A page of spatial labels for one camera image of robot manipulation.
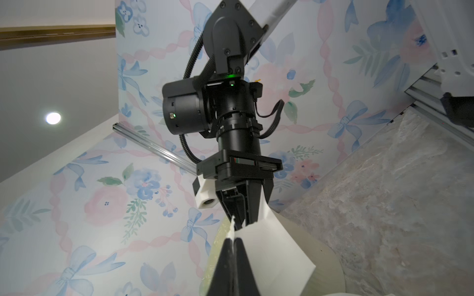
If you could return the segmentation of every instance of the green leaf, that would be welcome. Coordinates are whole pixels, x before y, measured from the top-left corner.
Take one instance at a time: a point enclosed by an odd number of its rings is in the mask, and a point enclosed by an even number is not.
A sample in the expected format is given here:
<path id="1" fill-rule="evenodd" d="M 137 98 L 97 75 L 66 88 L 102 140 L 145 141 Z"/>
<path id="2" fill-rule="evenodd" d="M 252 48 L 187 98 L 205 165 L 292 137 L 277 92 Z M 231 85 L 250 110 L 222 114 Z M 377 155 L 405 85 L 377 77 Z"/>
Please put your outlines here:
<path id="1" fill-rule="evenodd" d="M 23 223 L 25 223 L 26 225 L 28 226 L 33 226 L 33 222 L 31 222 L 28 218 L 26 217 L 21 217 L 20 218 L 21 221 L 23 221 Z"/>
<path id="2" fill-rule="evenodd" d="M 370 70 L 370 67 L 372 66 L 372 61 L 374 60 L 374 56 L 371 55 L 369 57 L 369 60 L 367 61 L 367 65 L 365 66 L 365 74 L 364 75 L 367 75 L 367 73 L 369 72 Z"/>
<path id="3" fill-rule="evenodd" d="M 285 106 L 283 107 L 283 111 L 285 111 L 288 119 L 296 124 L 296 120 L 298 119 L 298 108 L 296 107 L 296 104 L 290 101 L 286 102 Z"/>
<path id="4" fill-rule="evenodd" d="M 39 209 L 39 210 L 34 211 L 32 214 L 36 215 L 36 214 L 46 213 L 46 212 L 49 212 L 49 211 L 51 211 L 51 210 L 50 209 Z"/>
<path id="5" fill-rule="evenodd" d="M 21 206 L 23 205 L 25 201 L 23 199 L 20 199 L 19 202 L 17 202 L 17 204 L 15 205 L 15 208 L 13 209 L 13 213 L 12 213 L 12 216 L 15 216 L 18 211 L 21 209 Z"/>
<path id="6" fill-rule="evenodd" d="M 374 64 L 372 66 L 372 71 L 370 72 L 370 77 L 372 77 L 375 74 L 375 71 L 377 71 L 377 68 L 380 62 L 380 56 L 381 56 L 380 52 L 378 52 L 377 55 L 375 56 Z"/>
<path id="7" fill-rule="evenodd" d="M 367 57 L 365 56 L 364 59 L 362 60 L 362 64 L 360 64 L 359 74 L 362 73 L 362 69 L 364 68 L 366 62 L 367 62 Z"/>
<path id="8" fill-rule="evenodd" d="M 104 177 L 104 178 L 100 178 L 97 181 L 101 182 L 102 184 L 106 186 L 117 186 L 117 185 L 122 184 L 122 181 L 120 179 L 114 178 L 114 177 Z"/>
<path id="9" fill-rule="evenodd" d="M 356 56 L 355 58 L 348 59 L 347 61 L 344 62 L 344 64 L 354 64 L 358 62 L 360 59 L 362 59 L 362 56 Z"/>
<path id="10" fill-rule="evenodd" d="M 30 203 L 30 201 L 27 201 L 27 203 L 25 203 L 25 205 L 23 206 L 23 209 L 21 209 L 22 214 L 24 214 L 27 211 L 29 203 Z"/>
<path id="11" fill-rule="evenodd" d="M 357 45 L 353 45 L 352 48 L 354 49 L 354 51 L 360 55 L 364 55 L 364 51 L 362 50 L 362 48 L 360 48 L 359 46 Z"/>
<path id="12" fill-rule="evenodd" d="M 115 28 L 123 37 L 125 37 L 124 27 L 125 27 L 125 24 L 122 20 L 122 17 L 120 16 L 119 11 L 116 9 L 115 10 Z"/>
<path id="13" fill-rule="evenodd" d="M 11 223 L 13 224 L 13 228 L 15 228 L 16 231 L 20 232 L 23 230 L 23 223 L 17 218 L 12 218 Z"/>
<path id="14" fill-rule="evenodd" d="M 36 222 L 41 222 L 41 219 L 36 217 L 35 215 L 30 215 L 29 218 L 33 221 L 36 221 Z"/>
<path id="15" fill-rule="evenodd" d="M 364 39 L 360 39 L 359 42 L 360 42 L 360 45 L 362 45 L 362 47 L 363 47 L 366 51 L 368 51 L 368 52 L 370 52 L 370 53 L 373 53 L 373 52 L 374 52 L 374 51 L 372 50 L 372 47 L 370 46 L 370 44 L 369 44 L 367 41 L 365 41 Z"/>
<path id="16" fill-rule="evenodd" d="M 5 230 L 8 234 L 13 234 L 15 231 L 10 226 L 10 221 L 5 220 L 5 223 L 2 226 L 2 229 Z"/>
<path id="17" fill-rule="evenodd" d="M 133 163 L 129 164 L 122 172 L 122 177 L 123 177 L 123 180 L 127 180 L 130 175 L 133 173 L 134 169 L 133 169 Z"/>
<path id="18" fill-rule="evenodd" d="M 387 64 L 389 56 L 390 56 L 390 52 L 388 51 L 383 55 L 383 58 L 380 61 L 380 68 L 379 68 L 379 71 L 377 72 L 377 75 L 380 73 L 383 67 Z"/>
<path id="19" fill-rule="evenodd" d="M 302 96 L 304 94 L 307 94 L 308 91 L 313 87 L 315 80 L 311 80 L 308 83 L 300 83 L 301 87 L 303 88 L 303 91 L 295 91 L 293 88 L 290 89 L 288 92 L 288 95 L 292 98 L 297 98 L 299 96 Z"/>

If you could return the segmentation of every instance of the blue bow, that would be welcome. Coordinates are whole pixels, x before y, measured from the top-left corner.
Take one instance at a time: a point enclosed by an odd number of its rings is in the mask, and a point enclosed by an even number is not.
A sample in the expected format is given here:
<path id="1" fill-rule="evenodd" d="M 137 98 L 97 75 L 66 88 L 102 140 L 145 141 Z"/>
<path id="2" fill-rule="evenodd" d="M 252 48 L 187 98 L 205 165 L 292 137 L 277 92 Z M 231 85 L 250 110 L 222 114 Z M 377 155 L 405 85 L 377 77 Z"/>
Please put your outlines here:
<path id="1" fill-rule="evenodd" d="M 349 7 L 346 10 L 346 17 L 344 19 L 344 29 L 346 32 L 349 32 L 351 24 L 359 24 L 359 20 L 357 19 L 356 15 L 356 8 L 354 7 L 354 0 L 351 0 L 351 3 L 349 3 Z"/>
<path id="2" fill-rule="evenodd" d="M 356 119 L 365 112 L 367 112 L 367 106 L 363 102 L 359 100 L 353 101 L 347 107 L 347 115 L 344 116 L 339 123 L 336 123 L 329 129 L 328 135 L 337 139 L 342 135 L 345 128 L 355 137 L 355 142 L 352 144 L 352 152 L 354 152 L 360 146 L 359 138 L 362 136 L 362 130 L 357 126 L 349 125 L 349 123 L 356 125 L 379 125 L 390 121 L 390 119 L 380 119 L 385 115 L 386 111 L 382 111 L 368 118 Z"/>
<path id="3" fill-rule="evenodd" d="M 100 160 L 102 158 L 102 155 L 99 155 L 99 156 L 96 156 L 96 157 L 91 157 L 91 158 L 88 158 L 88 159 L 79 159 L 80 157 L 83 157 L 86 154 L 87 154 L 87 152 L 84 152 L 83 154 L 79 155 L 79 157 L 76 158 L 75 160 L 73 160 L 73 162 L 75 162 L 75 163 L 84 163 L 84 164 L 109 163 L 108 161 L 101 161 Z M 57 174 L 61 173 L 64 170 L 64 168 L 68 168 L 68 169 L 72 170 L 77 175 L 77 179 L 74 183 L 74 190 L 78 191 L 80 187 L 86 188 L 86 186 L 84 184 L 84 181 L 82 180 L 82 175 L 84 174 L 84 168 L 82 166 L 80 166 L 79 164 L 68 163 L 65 167 L 60 168 L 59 171 L 57 171 L 53 175 L 57 175 Z"/>
<path id="4" fill-rule="evenodd" d="M 200 227 L 194 227 L 194 226 L 195 225 L 212 225 L 219 222 L 219 220 L 213 220 L 212 218 L 214 214 L 210 214 L 209 217 L 207 217 L 206 219 L 197 222 L 199 218 L 201 218 L 202 213 L 198 209 L 193 208 L 193 207 L 189 209 L 188 215 L 189 215 L 188 223 L 181 231 L 181 240 L 185 242 L 190 242 L 192 240 L 192 232 L 194 231 L 197 235 L 202 236 L 204 240 L 206 241 L 205 243 L 206 253 L 209 255 L 210 244 L 207 241 L 207 232 Z"/>
<path id="5" fill-rule="evenodd" d="M 127 76 L 140 76 L 148 72 L 148 70 L 140 69 L 140 65 L 138 64 L 138 61 L 135 62 L 132 68 L 130 70 L 123 70 L 125 69 L 125 59 L 122 59 L 120 55 L 117 55 L 117 64 L 118 64 L 118 88 L 121 90 L 127 90 L 127 85 L 125 84 L 128 83 L 131 86 L 133 86 L 136 90 L 138 90 L 138 95 L 140 96 L 140 100 L 142 100 L 143 105 L 146 106 L 146 104 L 149 102 L 145 96 L 140 92 L 140 87 L 138 86 L 138 83 L 131 79 L 130 77 L 125 77 L 124 75 Z"/>
<path id="6" fill-rule="evenodd" d="M 48 290 L 43 293 L 43 296 L 64 296 L 68 286 L 82 296 L 91 296 L 94 292 L 92 283 L 83 278 L 73 279 L 75 275 L 86 276 L 104 273 L 125 264 L 125 262 L 114 263 L 117 256 L 117 253 L 115 253 L 102 263 L 85 271 L 80 271 L 95 258 L 95 255 L 94 250 L 87 246 L 78 247 L 71 256 L 71 264 L 63 271 L 61 277 L 49 286 Z"/>

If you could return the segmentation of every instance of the blue flower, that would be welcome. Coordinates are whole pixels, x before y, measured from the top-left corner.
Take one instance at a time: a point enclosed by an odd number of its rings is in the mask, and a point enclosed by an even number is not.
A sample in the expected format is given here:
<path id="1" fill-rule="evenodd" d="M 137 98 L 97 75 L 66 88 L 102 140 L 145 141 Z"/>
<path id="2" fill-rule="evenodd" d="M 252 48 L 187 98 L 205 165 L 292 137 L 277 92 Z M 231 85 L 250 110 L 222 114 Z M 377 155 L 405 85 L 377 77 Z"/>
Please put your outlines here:
<path id="1" fill-rule="evenodd" d="M 146 12 L 146 3 L 144 0 L 130 0 L 130 6 L 133 9 L 137 9 L 141 13 Z"/>
<path id="2" fill-rule="evenodd" d="M 309 189 L 311 186 L 316 184 L 316 182 L 318 182 L 318 180 L 311 181 L 308 178 L 306 178 L 301 182 L 300 186 L 303 187 L 304 189 Z"/>
<path id="3" fill-rule="evenodd" d="M 382 51 L 389 50 L 393 44 L 400 44 L 416 17 L 411 5 L 405 7 L 405 0 L 390 0 L 385 14 L 385 21 L 376 22 L 367 28 L 370 43 Z"/>
<path id="4" fill-rule="evenodd" d="M 117 11 L 126 23 L 132 19 L 132 8 L 128 7 L 124 1 L 120 2 L 120 6 L 117 7 Z"/>
<path id="5" fill-rule="evenodd" d="M 130 177 L 125 180 L 127 193 L 136 195 L 140 199 L 152 199 L 155 190 L 160 188 L 161 180 L 157 170 L 141 169 L 131 173 Z"/>
<path id="6" fill-rule="evenodd" d="M 132 108 L 133 108 L 132 106 L 129 106 L 127 105 L 127 103 L 125 103 L 125 106 L 123 106 L 122 109 L 120 109 L 120 111 L 123 115 L 125 115 L 125 117 L 130 117 L 132 116 L 132 111 L 131 111 Z"/>
<path id="7" fill-rule="evenodd" d="M 96 157 L 91 157 L 88 159 L 82 159 L 81 157 L 85 156 L 87 152 L 84 152 L 83 154 L 79 155 L 73 162 L 75 163 L 81 163 L 81 164 L 103 164 L 103 163 L 109 163 L 108 161 L 102 161 L 102 155 L 96 156 Z M 77 179 L 74 183 L 74 190 L 78 191 L 80 187 L 86 188 L 84 181 L 82 180 L 82 175 L 84 174 L 84 168 L 80 166 L 79 164 L 75 163 L 68 163 L 66 166 L 60 168 L 56 173 L 53 175 L 60 174 L 63 172 L 65 168 L 68 168 L 72 170 L 76 175 Z"/>
<path id="8" fill-rule="evenodd" d="M 381 117 L 385 115 L 385 111 L 379 112 L 368 118 L 356 119 L 367 112 L 367 110 L 368 108 L 363 102 L 359 100 L 352 101 L 349 106 L 347 106 L 347 115 L 344 116 L 339 123 L 336 123 L 329 129 L 328 135 L 337 139 L 342 135 L 344 129 L 346 129 L 355 137 L 355 142 L 352 144 L 352 152 L 354 152 L 359 148 L 359 138 L 362 136 L 362 130 L 355 125 L 379 125 L 390 121 L 390 119 L 381 119 Z"/>
<path id="9" fill-rule="evenodd" d="M 138 90 L 138 95 L 140 96 L 140 100 L 142 100 L 143 105 L 146 106 L 146 103 L 149 101 L 140 92 L 140 87 L 138 86 L 138 83 L 135 80 L 131 79 L 130 77 L 126 77 L 126 76 L 140 76 L 147 73 L 148 70 L 140 69 L 140 65 L 138 64 L 138 61 L 136 61 L 133 67 L 130 68 L 129 70 L 124 70 L 126 63 L 127 62 L 125 62 L 125 59 L 122 59 L 120 55 L 117 55 L 118 88 L 120 90 L 127 90 L 126 83 L 130 84 L 132 87 Z"/>
<path id="10" fill-rule="evenodd" d="M 188 211 L 188 222 L 186 223 L 186 226 L 182 229 L 181 231 L 181 240 L 185 242 L 190 242 L 192 240 L 192 233 L 195 232 L 197 235 L 202 236 L 205 240 L 205 247 L 206 247 L 206 253 L 209 255 L 210 252 L 210 244 L 207 241 L 207 232 L 200 228 L 200 227 L 195 227 L 195 225 L 212 225 L 219 220 L 213 220 L 213 214 L 210 214 L 209 217 L 206 219 L 199 221 L 199 218 L 201 218 L 202 213 L 196 209 L 196 208 L 190 208 Z"/>
<path id="11" fill-rule="evenodd" d="M 194 5 L 194 9 L 192 10 L 192 16 L 194 18 L 194 36 L 189 41 L 189 54 L 192 53 L 194 46 L 198 42 L 199 36 L 201 36 L 202 32 L 204 31 L 204 26 L 206 25 L 209 17 L 211 16 L 212 12 L 201 2 L 198 2 Z M 199 52 L 198 59 L 202 58 L 202 50 Z"/>
<path id="12" fill-rule="evenodd" d="M 288 175 L 287 172 L 293 171 L 295 169 L 294 165 L 296 163 L 296 158 L 292 153 L 277 151 L 269 155 L 269 157 L 281 159 L 283 163 L 283 170 L 274 173 L 275 178 L 284 179 Z"/>
<path id="13" fill-rule="evenodd" d="M 286 79 L 288 80 L 293 80 L 295 79 L 295 75 L 296 75 L 296 71 L 291 69 L 288 71 L 288 73 L 286 74 Z"/>
<path id="14" fill-rule="evenodd" d="M 148 29 L 148 26 L 146 25 L 146 19 L 138 15 L 136 17 L 133 17 L 133 31 L 137 35 L 142 35 L 144 37 L 147 37 L 150 35 L 150 30 Z"/>

